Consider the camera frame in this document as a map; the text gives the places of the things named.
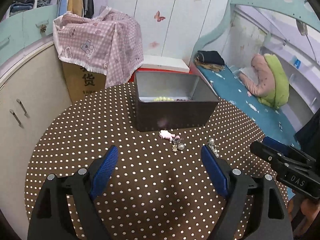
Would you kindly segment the brown polka dot tablecloth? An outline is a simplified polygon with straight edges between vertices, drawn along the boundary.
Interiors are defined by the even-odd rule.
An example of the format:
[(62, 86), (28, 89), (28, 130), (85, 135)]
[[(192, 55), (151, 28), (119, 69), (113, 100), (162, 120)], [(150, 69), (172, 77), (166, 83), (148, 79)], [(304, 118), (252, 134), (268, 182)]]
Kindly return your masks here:
[(31, 215), (45, 178), (64, 177), (119, 150), (108, 187), (95, 206), (113, 239), (206, 239), (225, 200), (202, 164), (201, 147), (214, 139), (221, 158), (244, 174), (275, 176), (249, 146), (263, 132), (240, 109), (221, 100), (202, 127), (176, 129), (184, 149), (173, 151), (157, 131), (135, 129), (135, 87), (118, 85), (66, 108), (35, 145), (25, 177), (24, 201)]

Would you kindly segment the white wardrobe with butterflies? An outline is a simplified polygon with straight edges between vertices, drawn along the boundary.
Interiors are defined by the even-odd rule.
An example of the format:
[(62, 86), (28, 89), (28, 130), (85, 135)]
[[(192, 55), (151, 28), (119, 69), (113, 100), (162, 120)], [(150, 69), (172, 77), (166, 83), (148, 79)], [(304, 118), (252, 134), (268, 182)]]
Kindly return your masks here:
[(145, 56), (189, 63), (196, 41), (223, 16), (227, 0), (106, 0), (107, 5), (136, 19)]

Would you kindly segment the green blanket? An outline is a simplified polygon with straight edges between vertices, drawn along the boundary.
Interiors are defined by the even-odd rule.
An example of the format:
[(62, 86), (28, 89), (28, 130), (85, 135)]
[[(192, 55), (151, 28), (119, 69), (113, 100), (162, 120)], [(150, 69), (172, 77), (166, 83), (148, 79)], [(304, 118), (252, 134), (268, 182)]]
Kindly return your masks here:
[(273, 75), (274, 88), (265, 96), (259, 96), (258, 101), (273, 109), (280, 109), (289, 100), (289, 80), (276, 55), (264, 54), (264, 58)]

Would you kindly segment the beige cabinet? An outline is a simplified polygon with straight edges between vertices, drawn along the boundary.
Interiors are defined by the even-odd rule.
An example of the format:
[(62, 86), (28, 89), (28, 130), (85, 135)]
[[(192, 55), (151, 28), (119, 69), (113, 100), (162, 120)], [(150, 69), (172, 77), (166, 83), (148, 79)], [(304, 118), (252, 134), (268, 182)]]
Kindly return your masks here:
[(36, 143), (71, 100), (52, 42), (15, 64), (1, 79), (1, 211), (25, 239), (24, 182)]

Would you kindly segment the red ottoman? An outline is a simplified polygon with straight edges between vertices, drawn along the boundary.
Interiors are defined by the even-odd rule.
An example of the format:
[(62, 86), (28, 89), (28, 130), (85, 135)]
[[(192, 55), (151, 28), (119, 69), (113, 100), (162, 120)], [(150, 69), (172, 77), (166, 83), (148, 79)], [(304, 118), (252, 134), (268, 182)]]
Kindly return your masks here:
[(166, 72), (166, 73), (180, 73), (180, 74), (192, 74), (199, 75), (198, 70), (191, 70), (189, 67), (172, 67), (172, 66), (162, 66), (162, 65), (147, 65), (143, 64), (137, 69), (137, 71), (145, 72)]

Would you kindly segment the pine cone ornament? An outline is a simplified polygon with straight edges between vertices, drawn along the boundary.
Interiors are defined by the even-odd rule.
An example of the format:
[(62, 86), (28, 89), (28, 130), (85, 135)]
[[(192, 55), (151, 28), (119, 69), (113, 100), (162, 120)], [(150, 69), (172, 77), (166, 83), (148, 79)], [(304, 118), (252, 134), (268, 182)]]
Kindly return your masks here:
[(45, 33), (46, 30), (47, 30), (47, 26), (44, 25), (44, 24), (42, 24), (42, 25), (40, 26), (40, 33)]

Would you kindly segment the blue bed sheet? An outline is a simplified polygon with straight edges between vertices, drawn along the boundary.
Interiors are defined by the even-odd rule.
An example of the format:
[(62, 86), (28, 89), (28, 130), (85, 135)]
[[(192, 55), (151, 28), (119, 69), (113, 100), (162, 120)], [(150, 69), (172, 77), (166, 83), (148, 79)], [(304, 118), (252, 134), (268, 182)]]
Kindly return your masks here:
[(249, 96), (247, 88), (228, 67), (219, 72), (198, 67), (219, 97), (242, 110), (264, 135), (285, 145), (300, 148), (294, 135), (295, 130), (281, 109), (263, 105), (255, 96)]

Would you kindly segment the silver pearl earrings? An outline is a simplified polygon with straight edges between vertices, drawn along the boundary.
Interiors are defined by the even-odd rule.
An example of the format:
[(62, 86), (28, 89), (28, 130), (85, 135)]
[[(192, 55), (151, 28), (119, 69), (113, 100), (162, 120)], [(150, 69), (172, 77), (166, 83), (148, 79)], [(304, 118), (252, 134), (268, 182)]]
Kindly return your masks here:
[(209, 138), (207, 141), (207, 144), (208, 144), (209, 148), (212, 150), (212, 152), (214, 153), (214, 155), (218, 158), (219, 157), (219, 150), (217, 149), (217, 147), (215, 145), (214, 138)]

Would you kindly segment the brown cardboard box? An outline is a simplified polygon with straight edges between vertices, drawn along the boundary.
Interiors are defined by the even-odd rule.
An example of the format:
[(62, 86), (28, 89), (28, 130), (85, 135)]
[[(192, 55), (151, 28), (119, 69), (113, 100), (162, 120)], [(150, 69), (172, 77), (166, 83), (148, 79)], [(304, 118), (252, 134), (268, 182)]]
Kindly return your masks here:
[(72, 103), (105, 88), (106, 76), (84, 67), (62, 62), (63, 74)]

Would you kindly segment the dark metal tin box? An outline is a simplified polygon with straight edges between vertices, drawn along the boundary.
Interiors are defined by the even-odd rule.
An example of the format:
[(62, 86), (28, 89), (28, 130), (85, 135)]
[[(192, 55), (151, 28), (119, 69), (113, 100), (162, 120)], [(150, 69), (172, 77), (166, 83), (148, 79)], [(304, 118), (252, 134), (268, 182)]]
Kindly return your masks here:
[(135, 74), (136, 129), (141, 132), (204, 126), (219, 103), (213, 89), (192, 74)]

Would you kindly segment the teal bunk bed frame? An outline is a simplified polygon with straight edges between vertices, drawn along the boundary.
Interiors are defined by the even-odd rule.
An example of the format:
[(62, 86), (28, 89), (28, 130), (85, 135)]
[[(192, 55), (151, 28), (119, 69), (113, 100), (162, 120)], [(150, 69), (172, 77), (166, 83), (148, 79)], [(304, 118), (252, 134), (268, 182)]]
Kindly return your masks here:
[(275, 54), (290, 86), (312, 113), (319, 109), (319, 19), (307, 0), (227, 0), (221, 22), (200, 37), (193, 54), (217, 50), (232, 71), (256, 81), (256, 53)]

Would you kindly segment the folded dark clothes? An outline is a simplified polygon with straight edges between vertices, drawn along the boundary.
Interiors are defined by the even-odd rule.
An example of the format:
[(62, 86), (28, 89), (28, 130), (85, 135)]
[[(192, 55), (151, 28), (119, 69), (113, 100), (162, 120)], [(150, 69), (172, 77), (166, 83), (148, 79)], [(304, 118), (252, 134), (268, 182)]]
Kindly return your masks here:
[(194, 62), (197, 66), (214, 72), (224, 70), (225, 61), (217, 51), (199, 50), (195, 54)]

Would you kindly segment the teal drawer unit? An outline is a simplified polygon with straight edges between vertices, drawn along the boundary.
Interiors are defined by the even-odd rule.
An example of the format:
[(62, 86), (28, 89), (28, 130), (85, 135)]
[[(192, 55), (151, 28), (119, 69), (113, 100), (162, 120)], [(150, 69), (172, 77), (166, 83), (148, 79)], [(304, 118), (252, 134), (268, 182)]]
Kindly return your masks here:
[[(51, 35), (53, 20), (57, 16), (57, 5), (49, 5), (10, 16), (1, 22), (1, 64), (32, 43)], [(40, 33), (40, 26), (47, 26)]]

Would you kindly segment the pink checked cloth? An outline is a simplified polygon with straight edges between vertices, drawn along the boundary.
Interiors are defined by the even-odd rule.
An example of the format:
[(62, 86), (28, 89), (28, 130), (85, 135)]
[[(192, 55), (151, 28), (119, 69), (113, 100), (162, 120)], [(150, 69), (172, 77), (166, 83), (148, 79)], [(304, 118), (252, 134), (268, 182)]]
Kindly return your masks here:
[(59, 16), (53, 21), (53, 40), (62, 62), (105, 75), (105, 87), (126, 83), (144, 61), (139, 23), (110, 7), (95, 18), (69, 11)]

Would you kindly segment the folded jeans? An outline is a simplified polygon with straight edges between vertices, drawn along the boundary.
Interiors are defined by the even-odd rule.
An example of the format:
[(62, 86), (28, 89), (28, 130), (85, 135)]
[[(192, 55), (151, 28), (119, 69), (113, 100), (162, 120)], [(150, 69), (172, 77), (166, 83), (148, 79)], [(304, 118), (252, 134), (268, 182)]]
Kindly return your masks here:
[(10, 6), (10, 13), (18, 13), (21, 11), (31, 10), (34, 7), (35, 0), (26, 0), (24, 2), (13, 1)]

